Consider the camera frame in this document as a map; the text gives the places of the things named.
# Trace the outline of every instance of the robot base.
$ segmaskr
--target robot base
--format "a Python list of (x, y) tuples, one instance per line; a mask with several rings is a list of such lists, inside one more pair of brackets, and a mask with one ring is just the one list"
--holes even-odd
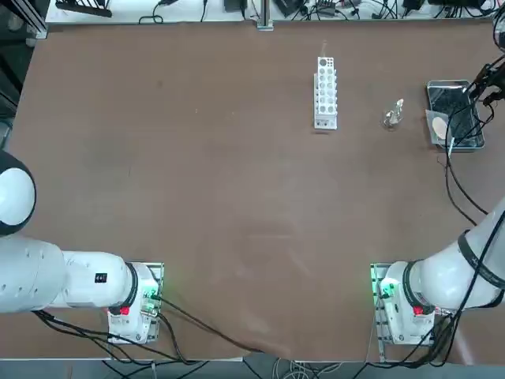
[[(402, 278), (406, 262), (371, 264), (371, 279), (380, 361), (385, 362), (385, 344), (417, 345), (430, 332), (435, 312), (416, 314), (406, 300)], [(429, 336), (423, 345), (433, 343)]]
[[(109, 333), (138, 343), (154, 342), (158, 339), (161, 308), (153, 295), (163, 296), (163, 263), (131, 262), (138, 276), (137, 296), (133, 304), (120, 309), (120, 314), (107, 311)], [(109, 338), (112, 343), (127, 343), (124, 340)]]

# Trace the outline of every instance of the wooden tabletop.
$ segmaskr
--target wooden tabletop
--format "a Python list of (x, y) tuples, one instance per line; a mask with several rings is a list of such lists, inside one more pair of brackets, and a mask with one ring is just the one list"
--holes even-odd
[[(314, 133), (323, 46), (339, 73), (339, 130)], [(468, 21), (52, 32), (37, 43), (9, 147), (39, 191), (23, 233), (163, 261), (165, 296), (242, 343), (283, 358), (361, 361), (370, 264), (428, 257), (469, 226), (428, 142), (425, 85), (472, 80), (498, 53), (491, 24)], [(387, 132), (382, 114), (399, 98), (405, 118)], [(453, 158), (488, 209), (505, 194), (501, 104), (496, 113), (485, 149)], [(102, 310), (58, 314), (107, 327)], [(168, 316), (190, 358), (245, 353)], [(453, 359), (505, 363), (504, 316), (465, 313)], [(4, 358), (103, 357), (29, 313), (0, 322)], [(171, 351), (168, 334), (154, 346)]]

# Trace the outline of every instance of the black ring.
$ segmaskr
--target black ring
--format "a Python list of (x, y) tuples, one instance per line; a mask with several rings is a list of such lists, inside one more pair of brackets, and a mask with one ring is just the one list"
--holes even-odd
[(412, 288), (410, 287), (410, 270), (418, 261), (419, 260), (408, 262), (407, 266), (405, 267), (405, 270), (403, 270), (403, 277), (402, 277), (403, 290), (404, 290), (403, 292), (405, 293), (405, 297), (407, 299), (407, 302), (409, 302), (410, 306), (412, 306), (413, 308), (415, 306), (418, 306), (422, 308), (423, 314), (430, 314), (435, 310), (435, 307), (420, 302), (419, 299), (416, 297), (416, 295), (413, 293)]
[(123, 307), (129, 308), (130, 306), (132, 306), (133, 302), (135, 301), (135, 297), (137, 296), (137, 291), (139, 288), (139, 277), (137, 275), (137, 271), (135, 271), (135, 268), (133, 267), (133, 265), (131, 263), (125, 262), (125, 265), (132, 273), (132, 288), (130, 289), (128, 297), (120, 306), (110, 306), (109, 307), (109, 312), (111, 312), (112, 314), (114, 314), (116, 316), (121, 314), (121, 308), (123, 308)]
[[(468, 241), (466, 240), (467, 232), (468, 231), (464, 231), (463, 234), (458, 237), (458, 248), (461, 252), (461, 255), (466, 259), (470, 267), (475, 271), (479, 265), (479, 257), (475, 255), (472, 248), (468, 244)], [(494, 274), (489, 268), (486, 267), (484, 262), (482, 262), (478, 274), (482, 279), (484, 279), (492, 286), (498, 287), (501, 290), (505, 290), (505, 280)]]
[(128, 297), (126, 300), (121, 304), (121, 308), (123, 306), (132, 306), (133, 302), (135, 301), (135, 296), (137, 296), (137, 291), (139, 288), (139, 277), (137, 275), (137, 271), (135, 271), (135, 268), (133, 265), (129, 262), (125, 262), (126, 267), (129, 268), (130, 272), (132, 273), (132, 289), (129, 292)]

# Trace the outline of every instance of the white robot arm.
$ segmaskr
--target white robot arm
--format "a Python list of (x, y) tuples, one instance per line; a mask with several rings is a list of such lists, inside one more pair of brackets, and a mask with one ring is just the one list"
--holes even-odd
[[(434, 325), (436, 310), (459, 309), (493, 229), (505, 211), (505, 198), (485, 219), (442, 251), (419, 261), (398, 261), (380, 281), (393, 343), (418, 344)], [(505, 233), (499, 227), (478, 270), (463, 309), (497, 306), (505, 290)]]
[[(155, 340), (163, 264), (129, 263), (102, 252), (61, 251), (14, 234), (30, 219), (36, 186), (28, 168), (0, 151), (0, 313), (107, 308), (109, 332)], [(124, 340), (112, 340), (124, 343)]]

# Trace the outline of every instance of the floor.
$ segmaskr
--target floor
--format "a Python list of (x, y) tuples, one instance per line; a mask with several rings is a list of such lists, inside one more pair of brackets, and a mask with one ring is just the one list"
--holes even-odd
[[(272, 374), (272, 366), (275, 359), (270, 355), (252, 355), (247, 358), (249, 365), (263, 378), (270, 379)], [(287, 361), (282, 361), (279, 367), (279, 372), (284, 373), (288, 367)], [(136, 367), (128, 365), (115, 364), (123, 373), (134, 371)], [(350, 379), (361, 367), (360, 363), (344, 363), (342, 367), (334, 373), (320, 375), (324, 379), (342, 378)], [(160, 366), (156, 369), (157, 378), (179, 378), (184, 373), (191, 369), (180, 365)], [(44, 377), (51, 379), (115, 379), (120, 376), (110, 371), (101, 362), (92, 361), (17, 361), (17, 362), (0, 362), (0, 377), (2, 379), (25, 379), (39, 378), (40, 373), (44, 372)], [(408, 370), (403, 368), (395, 368), (393, 370), (379, 370), (367, 368), (364, 370), (360, 379), (471, 379), (480, 377), (481, 379), (498, 379), (505, 375), (505, 367), (492, 366), (456, 366), (446, 365), (443, 368), (435, 369), (430, 366), (422, 367), (417, 370)], [(152, 378), (152, 371), (145, 370), (143, 373), (138, 373), (133, 379)], [(255, 375), (242, 362), (211, 362), (201, 370), (188, 376), (189, 379), (202, 378), (250, 378), (254, 379)], [(312, 373), (309, 377), (300, 379), (312, 379)]]

